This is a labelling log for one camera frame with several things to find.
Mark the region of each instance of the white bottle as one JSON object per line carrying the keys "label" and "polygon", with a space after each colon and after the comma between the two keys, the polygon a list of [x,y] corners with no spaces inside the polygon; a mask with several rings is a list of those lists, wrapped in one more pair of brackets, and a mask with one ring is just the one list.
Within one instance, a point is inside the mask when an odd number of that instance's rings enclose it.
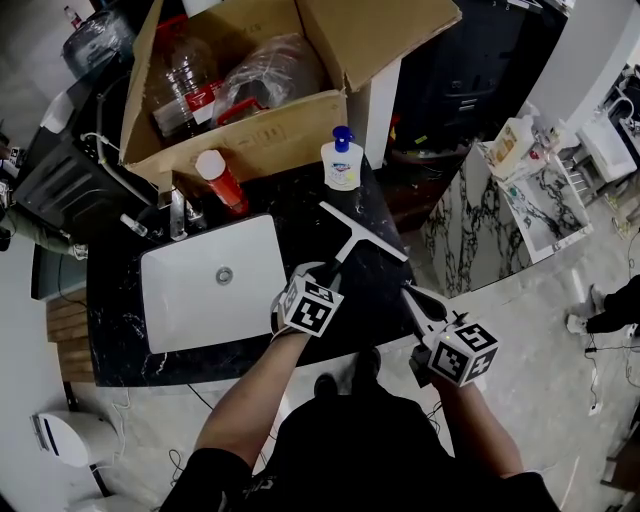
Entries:
{"label": "white bottle", "polygon": [[353,190],[360,186],[360,165],[364,150],[353,144],[348,126],[333,130],[335,142],[327,142],[320,149],[324,164],[324,183],[334,190]]}

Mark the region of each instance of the white marble counter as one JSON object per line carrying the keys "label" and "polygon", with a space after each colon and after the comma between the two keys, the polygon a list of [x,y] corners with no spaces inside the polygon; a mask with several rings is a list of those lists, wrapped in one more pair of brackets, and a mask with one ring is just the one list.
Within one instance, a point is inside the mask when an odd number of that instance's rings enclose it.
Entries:
{"label": "white marble counter", "polygon": [[498,186],[474,146],[422,227],[442,292],[477,290],[541,261],[592,231],[559,160]]}

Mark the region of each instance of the tiled floor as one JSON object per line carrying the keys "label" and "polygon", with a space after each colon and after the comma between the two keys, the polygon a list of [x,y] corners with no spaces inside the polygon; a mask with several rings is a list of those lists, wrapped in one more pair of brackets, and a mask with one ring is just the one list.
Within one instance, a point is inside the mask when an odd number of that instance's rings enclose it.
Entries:
{"label": "tiled floor", "polygon": [[[600,512],[619,503],[621,492],[599,485],[605,457],[621,439],[640,390],[625,379],[626,351],[597,353],[595,387],[602,411],[589,416],[592,363],[583,357],[589,341],[564,328],[569,309],[587,310],[589,285],[613,292],[628,279],[627,248],[611,226],[604,204],[589,209],[595,233],[572,247],[508,279],[454,299],[456,309],[480,316],[502,337],[503,345],[486,378],[485,397],[519,445],[527,468],[541,471],[550,492],[565,511]],[[433,287],[416,233],[405,237],[418,284]],[[640,241],[632,251],[640,258]],[[598,346],[620,345],[621,333],[599,335]],[[418,401],[425,411],[437,402],[433,388],[419,389],[408,367],[415,339],[381,347],[380,382],[392,393]],[[298,368],[287,388],[281,416],[311,398],[315,379],[332,372],[348,389],[352,356]],[[631,354],[632,379],[640,382],[640,355]],[[230,382],[196,386],[215,404]],[[112,401],[127,403],[126,391],[74,386],[81,403],[119,418]],[[170,490],[174,467],[168,451],[178,450],[183,464],[209,409],[186,386],[131,389],[131,408],[122,410],[126,451],[113,468],[102,470],[107,485],[149,507],[159,506]],[[440,438],[450,439],[442,415]],[[273,441],[265,447],[271,453]]]}

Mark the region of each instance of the cardboard box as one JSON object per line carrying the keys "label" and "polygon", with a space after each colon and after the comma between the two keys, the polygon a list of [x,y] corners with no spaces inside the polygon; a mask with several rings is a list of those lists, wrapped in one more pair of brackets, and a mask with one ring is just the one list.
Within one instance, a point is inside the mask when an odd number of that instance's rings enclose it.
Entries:
{"label": "cardboard box", "polygon": [[163,149],[143,101],[161,7],[156,0],[134,44],[120,140],[127,169],[157,184],[168,171],[197,177],[195,161],[207,149],[220,150],[240,181],[319,161],[333,128],[347,124],[347,90],[461,19],[451,0],[227,0],[189,20],[222,73],[262,41],[297,32],[317,51],[333,88]]}

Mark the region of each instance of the sink drain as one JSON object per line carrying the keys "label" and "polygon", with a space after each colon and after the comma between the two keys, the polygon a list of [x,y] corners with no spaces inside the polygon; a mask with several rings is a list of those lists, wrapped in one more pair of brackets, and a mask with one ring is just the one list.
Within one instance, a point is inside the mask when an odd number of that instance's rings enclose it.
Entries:
{"label": "sink drain", "polygon": [[227,285],[233,279],[233,271],[229,267],[222,267],[216,272],[216,281],[222,286]]}

